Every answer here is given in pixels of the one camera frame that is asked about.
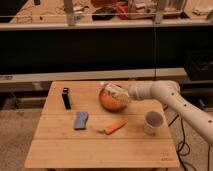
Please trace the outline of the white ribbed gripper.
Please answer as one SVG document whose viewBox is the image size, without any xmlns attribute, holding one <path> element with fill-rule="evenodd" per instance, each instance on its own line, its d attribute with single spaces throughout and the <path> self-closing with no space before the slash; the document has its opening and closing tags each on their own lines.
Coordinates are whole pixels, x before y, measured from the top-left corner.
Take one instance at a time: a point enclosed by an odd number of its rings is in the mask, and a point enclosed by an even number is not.
<svg viewBox="0 0 213 171">
<path fill-rule="evenodd" d="M 133 100 L 142 101 L 145 99 L 151 99 L 151 83 L 135 83 L 129 87 L 128 93 Z M 105 89 L 110 92 L 127 92 L 126 88 L 122 88 L 118 85 L 109 83 L 105 86 Z M 113 97 L 123 104 L 128 104 L 131 102 L 131 98 L 128 94 L 120 93 L 114 94 Z"/>
</svg>

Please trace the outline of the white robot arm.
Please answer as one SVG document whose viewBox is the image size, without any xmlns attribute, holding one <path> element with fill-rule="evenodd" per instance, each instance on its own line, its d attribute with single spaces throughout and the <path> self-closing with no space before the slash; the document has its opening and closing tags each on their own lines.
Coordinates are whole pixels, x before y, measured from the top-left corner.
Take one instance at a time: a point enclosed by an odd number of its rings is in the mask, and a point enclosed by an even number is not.
<svg viewBox="0 0 213 171">
<path fill-rule="evenodd" d="M 210 146 L 213 147 L 213 116 L 192 105 L 180 95 L 180 86 L 171 80 L 140 81 L 129 87 L 113 83 L 104 85 L 113 98 L 123 104 L 131 100 L 155 99 L 168 106 L 184 119 Z"/>
</svg>

